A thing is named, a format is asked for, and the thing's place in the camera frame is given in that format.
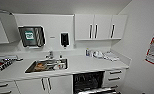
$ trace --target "backsplash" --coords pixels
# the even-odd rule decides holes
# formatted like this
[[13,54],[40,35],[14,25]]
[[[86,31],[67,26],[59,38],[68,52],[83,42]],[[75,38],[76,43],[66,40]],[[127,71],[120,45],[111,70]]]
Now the backsplash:
[[[69,51],[73,51],[75,54],[84,54],[86,48],[101,51],[110,50],[111,48],[111,40],[74,41],[73,15],[15,14],[15,18],[18,27],[42,26],[46,44],[38,49],[23,47],[21,40],[10,44],[0,44],[0,55],[49,52],[49,50],[63,51],[64,53],[67,51],[71,55],[72,53],[69,53]],[[70,45],[66,49],[60,44],[60,34],[62,32],[69,34]]]

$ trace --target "black dispenser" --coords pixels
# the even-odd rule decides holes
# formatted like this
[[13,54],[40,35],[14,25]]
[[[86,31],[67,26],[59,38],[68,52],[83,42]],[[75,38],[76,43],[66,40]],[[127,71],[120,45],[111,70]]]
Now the black dispenser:
[[23,26],[19,27],[20,36],[24,47],[38,46],[45,44],[44,32],[41,26]]
[[61,45],[64,47],[69,45],[68,33],[61,33]]

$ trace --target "paper towel dispenser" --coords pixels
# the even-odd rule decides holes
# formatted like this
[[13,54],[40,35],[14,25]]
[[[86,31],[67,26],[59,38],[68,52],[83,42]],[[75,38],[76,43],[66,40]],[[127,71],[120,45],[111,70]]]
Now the paper towel dispenser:
[[20,36],[24,47],[38,46],[45,44],[44,32],[41,26],[19,27]]

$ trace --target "countertop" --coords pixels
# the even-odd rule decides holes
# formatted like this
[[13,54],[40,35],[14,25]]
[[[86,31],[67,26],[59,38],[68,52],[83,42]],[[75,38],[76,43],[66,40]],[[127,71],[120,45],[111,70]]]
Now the countertop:
[[35,60],[44,60],[45,58],[16,61],[5,70],[0,71],[0,82],[129,68],[128,65],[121,61],[112,62],[82,55],[65,56],[64,58],[68,60],[68,69],[33,73],[25,73],[25,71]]

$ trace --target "white cabinet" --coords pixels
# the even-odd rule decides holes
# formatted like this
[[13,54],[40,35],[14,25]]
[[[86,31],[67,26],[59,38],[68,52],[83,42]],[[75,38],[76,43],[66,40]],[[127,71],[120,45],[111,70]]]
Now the white cabinet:
[[75,40],[121,39],[127,15],[75,14]]
[[0,83],[0,94],[20,94],[15,82]]
[[75,40],[92,40],[94,15],[75,14]]
[[73,75],[49,78],[50,94],[73,94]]
[[73,75],[16,81],[21,94],[73,94]]
[[108,39],[112,15],[75,14],[75,40]]
[[30,79],[16,81],[21,94],[48,94],[47,79]]
[[112,15],[95,15],[94,40],[108,39]]
[[111,22],[110,39],[121,39],[124,33],[127,15],[113,15]]
[[11,43],[20,39],[15,17],[0,13],[0,44]]
[[126,69],[105,71],[102,87],[117,88],[123,84]]

